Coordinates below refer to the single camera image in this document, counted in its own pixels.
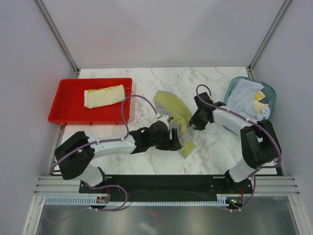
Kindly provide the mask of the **grey towel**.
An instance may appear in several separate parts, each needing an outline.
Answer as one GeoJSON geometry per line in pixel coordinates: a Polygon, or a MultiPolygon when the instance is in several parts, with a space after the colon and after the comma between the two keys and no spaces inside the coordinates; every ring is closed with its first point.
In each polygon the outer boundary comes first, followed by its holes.
{"type": "Polygon", "coordinates": [[[187,158],[195,148],[194,129],[189,126],[191,111],[177,95],[166,91],[157,91],[154,103],[161,116],[168,115],[173,118],[169,127],[177,129],[178,140],[182,146],[180,153],[187,158]]]}

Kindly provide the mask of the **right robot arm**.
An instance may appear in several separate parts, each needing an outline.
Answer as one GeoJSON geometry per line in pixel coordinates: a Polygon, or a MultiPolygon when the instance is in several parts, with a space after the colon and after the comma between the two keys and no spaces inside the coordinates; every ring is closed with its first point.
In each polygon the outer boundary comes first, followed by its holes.
{"type": "Polygon", "coordinates": [[[214,103],[206,92],[197,94],[194,101],[197,110],[189,121],[190,126],[202,131],[208,123],[218,123],[241,139],[242,159],[225,173],[223,183],[227,192],[235,193],[242,181],[252,178],[260,169],[270,168],[267,163],[277,160],[272,167],[280,165],[282,150],[269,120],[253,122],[222,102],[214,103]]]}

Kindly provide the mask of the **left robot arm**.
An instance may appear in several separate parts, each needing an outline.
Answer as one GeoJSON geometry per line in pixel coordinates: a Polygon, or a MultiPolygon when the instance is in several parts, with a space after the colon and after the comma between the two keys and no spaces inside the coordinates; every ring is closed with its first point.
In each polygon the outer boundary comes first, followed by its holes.
{"type": "Polygon", "coordinates": [[[169,129],[164,121],[158,120],[150,127],[131,131],[126,138],[101,139],[88,137],[78,131],[54,151],[56,165],[63,180],[78,179],[87,183],[96,193],[106,190],[107,181],[101,167],[91,161],[116,154],[137,154],[154,147],[163,151],[182,149],[176,128],[169,129]]]}

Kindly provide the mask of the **yellow green patterned towel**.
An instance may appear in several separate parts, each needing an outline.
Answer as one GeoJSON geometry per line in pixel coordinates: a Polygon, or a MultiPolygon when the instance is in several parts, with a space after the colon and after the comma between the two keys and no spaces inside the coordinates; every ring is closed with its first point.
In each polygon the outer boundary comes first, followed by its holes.
{"type": "Polygon", "coordinates": [[[98,90],[84,90],[84,107],[99,108],[122,102],[126,97],[123,85],[98,90]]]}

